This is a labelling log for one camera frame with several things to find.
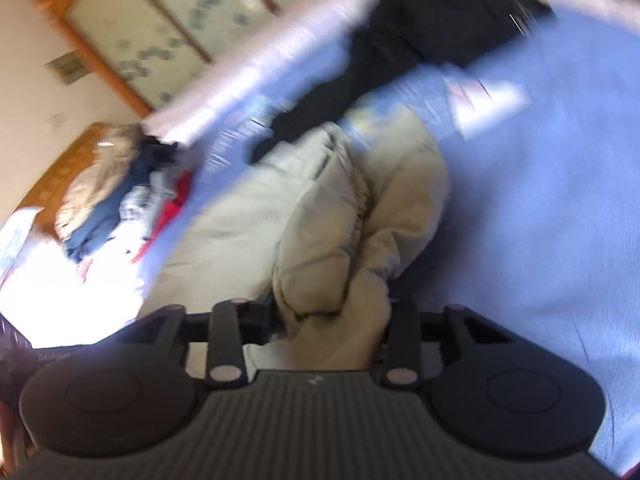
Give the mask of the sliding wardrobe doors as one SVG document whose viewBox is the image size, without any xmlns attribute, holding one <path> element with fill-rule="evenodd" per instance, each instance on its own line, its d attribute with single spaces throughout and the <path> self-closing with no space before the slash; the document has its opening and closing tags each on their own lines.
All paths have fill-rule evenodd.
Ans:
<svg viewBox="0 0 640 480">
<path fill-rule="evenodd" d="M 144 117 L 294 0 L 37 0 Z"/>
</svg>

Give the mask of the beige pants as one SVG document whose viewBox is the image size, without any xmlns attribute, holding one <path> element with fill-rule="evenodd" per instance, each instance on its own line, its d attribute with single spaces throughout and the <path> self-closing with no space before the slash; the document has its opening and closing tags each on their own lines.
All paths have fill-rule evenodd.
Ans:
<svg viewBox="0 0 640 480">
<path fill-rule="evenodd" d="M 449 193 L 434 136 L 408 106 L 354 110 L 244 171 L 189 223 L 142 306 L 191 313 L 271 292 L 283 325 L 251 370 L 361 370 L 388 284 L 433 238 Z"/>
</svg>

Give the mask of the stack of folded clothes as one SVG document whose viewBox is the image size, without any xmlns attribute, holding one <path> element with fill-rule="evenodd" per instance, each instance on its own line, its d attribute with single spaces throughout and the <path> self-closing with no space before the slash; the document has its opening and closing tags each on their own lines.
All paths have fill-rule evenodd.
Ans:
<svg viewBox="0 0 640 480">
<path fill-rule="evenodd" d="M 54 230 L 66 258 L 80 263 L 97 252 L 120 222 L 120 204 L 134 188 L 150 188 L 153 174 L 175 166 L 179 144 L 144 133 L 138 124 L 98 125 L 89 166 L 62 197 Z"/>
</svg>

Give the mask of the black pants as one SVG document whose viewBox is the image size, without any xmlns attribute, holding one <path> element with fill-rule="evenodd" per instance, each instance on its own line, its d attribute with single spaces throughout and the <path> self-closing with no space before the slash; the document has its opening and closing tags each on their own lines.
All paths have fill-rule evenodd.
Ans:
<svg viewBox="0 0 640 480">
<path fill-rule="evenodd" d="M 337 122 L 359 98 L 416 66 L 468 67 L 552 14 L 540 0 L 378 0 L 350 36 L 344 70 L 273 118 L 247 161 L 255 165 L 279 143 Z"/>
</svg>

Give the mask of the blue printed bed sheet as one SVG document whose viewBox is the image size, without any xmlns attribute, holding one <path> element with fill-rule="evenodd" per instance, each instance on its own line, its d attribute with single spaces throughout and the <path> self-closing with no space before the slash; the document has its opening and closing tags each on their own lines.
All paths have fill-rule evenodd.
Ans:
<svg viewBox="0 0 640 480">
<path fill-rule="evenodd" d="M 295 307 L 292 330 L 250 350 L 259 367 L 367 364 L 390 295 L 425 311 L 463 304 L 588 372 L 605 415 L 590 451 L 616 474 L 639 461 L 639 38 L 558 9 L 529 40 L 468 70 L 419 66 L 339 126 L 242 159 L 262 123 L 346 63 L 335 37 L 296 58 L 215 117 L 186 208 L 141 269 L 142 312 L 208 311 L 268 284 L 281 232 L 306 192 L 303 168 L 326 141 L 382 141 L 401 154 L 418 134 L 438 145 L 387 212 L 418 212 L 430 240 L 397 278 L 341 287 L 334 304 Z"/>
</svg>

